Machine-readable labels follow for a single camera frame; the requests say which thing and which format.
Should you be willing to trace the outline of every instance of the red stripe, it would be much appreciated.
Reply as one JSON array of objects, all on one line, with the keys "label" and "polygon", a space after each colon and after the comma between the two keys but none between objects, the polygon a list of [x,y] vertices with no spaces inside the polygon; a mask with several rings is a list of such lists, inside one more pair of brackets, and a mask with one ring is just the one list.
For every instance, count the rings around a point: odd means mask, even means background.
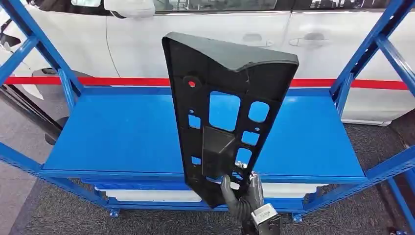
[{"label": "red stripe", "polygon": [[[80,77],[80,82],[86,86],[170,86],[168,78],[129,78],[129,77]],[[295,78],[291,87],[330,87],[335,79],[304,79]],[[36,85],[59,85],[59,77],[9,77],[5,84],[36,84]],[[351,87],[407,90],[408,87],[401,81],[379,81],[379,80],[354,80]]]}]

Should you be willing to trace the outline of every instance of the blue shelf frame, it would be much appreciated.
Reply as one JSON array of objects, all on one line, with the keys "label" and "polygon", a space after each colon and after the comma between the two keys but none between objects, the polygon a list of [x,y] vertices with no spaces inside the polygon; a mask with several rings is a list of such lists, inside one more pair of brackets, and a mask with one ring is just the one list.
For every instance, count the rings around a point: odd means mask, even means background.
[{"label": "blue shelf frame", "polygon": [[[408,89],[415,95],[415,74],[388,40],[389,35],[396,29],[399,23],[408,14],[414,6],[415,0],[394,0],[391,1],[383,15],[377,21],[368,36],[364,39],[360,47],[357,49],[351,60],[347,63],[333,86],[329,89],[333,102],[338,110],[339,118],[343,113],[350,85],[368,63],[371,57],[380,49],[385,57],[392,64],[393,68],[401,76],[402,80],[408,86]],[[25,7],[16,0],[0,1],[3,9],[9,14],[11,19],[19,26],[22,32],[27,36],[27,40],[21,47],[0,67],[0,83],[3,84],[9,75],[16,69],[19,63],[26,57],[33,48],[41,53],[42,56],[50,63],[50,65],[58,71],[64,90],[65,98],[68,103],[69,111],[71,111],[75,103],[73,91],[80,95],[84,89],[73,71],[69,68],[62,56],[52,45],[46,35],[42,32]],[[17,167],[29,174],[46,180],[63,190],[71,192],[85,200],[94,203],[100,207],[109,210],[111,216],[117,217],[120,209],[171,209],[171,210],[204,210],[206,207],[195,207],[190,205],[162,206],[149,203],[138,202],[119,202],[113,198],[103,199],[96,191],[88,191],[83,187],[73,183],[65,178],[64,172],[42,170],[42,165],[29,157],[19,153],[18,151],[0,143],[0,160]],[[379,182],[389,182],[392,191],[395,193],[397,201],[400,203],[404,214],[406,215],[411,229],[415,231],[415,220],[411,214],[405,200],[402,197],[393,177],[404,173],[408,182],[415,193],[415,145],[408,147],[406,150],[392,156],[388,160],[376,165],[375,167],[365,171],[366,178],[359,179],[356,182],[345,180],[342,182],[331,181],[332,179],[324,178],[328,183],[340,183],[339,187],[319,196],[318,193],[312,193],[307,203],[293,200],[280,199],[277,208],[284,212],[293,213],[294,221],[302,221],[302,216],[312,213],[328,204],[342,200],[350,195],[367,189]],[[135,175],[129,172],[79,172],[79,178],[111,178],[111,179],[131,179]],[[281,182],[285,183],[315,183],[306,177],[286,176],[281,178]],[[226,207],[219,207],[218,210],[225,210]]]}]

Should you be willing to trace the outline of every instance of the blue shelf board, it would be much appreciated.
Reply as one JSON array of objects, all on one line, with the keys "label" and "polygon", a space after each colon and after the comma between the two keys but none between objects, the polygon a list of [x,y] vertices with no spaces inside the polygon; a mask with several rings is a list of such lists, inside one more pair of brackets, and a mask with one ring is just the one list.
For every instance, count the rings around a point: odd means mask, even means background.
[{"label": "blue shelf board", "polygon": [[[223,105],[231,98],[218,95],[214,106],[237,111]],[[43,170],[183,173],[170,88],[85,88]],[[267,179],[365,178],[328,89],[288,91],[254,170]]]}]

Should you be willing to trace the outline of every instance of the round hole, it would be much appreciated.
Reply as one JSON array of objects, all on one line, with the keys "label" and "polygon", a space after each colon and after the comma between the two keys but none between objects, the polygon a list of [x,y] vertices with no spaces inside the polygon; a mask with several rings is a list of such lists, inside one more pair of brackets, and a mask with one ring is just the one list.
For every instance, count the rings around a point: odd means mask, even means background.
[{"label": "round hole", "polygon": [[192,81],[189,81],[188,84],[191,88],[194,88],[196,86],[196,83]]}]

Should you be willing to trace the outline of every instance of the mounting hole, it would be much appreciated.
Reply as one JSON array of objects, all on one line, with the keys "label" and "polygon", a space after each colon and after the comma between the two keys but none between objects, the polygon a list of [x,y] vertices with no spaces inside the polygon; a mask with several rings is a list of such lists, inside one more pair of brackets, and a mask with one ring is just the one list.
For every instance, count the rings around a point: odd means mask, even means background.
[{"label": "mounting hole", "polygon": [[189,126],[196,129],[200,129],[200,117],[196,117],[190,114],[187,116],[189,118]]},{"label": "mounting hole", "polygon": [[193,81],[188,81],[188,84],[191,88],[194,88],[196,86],[196,83]]}]

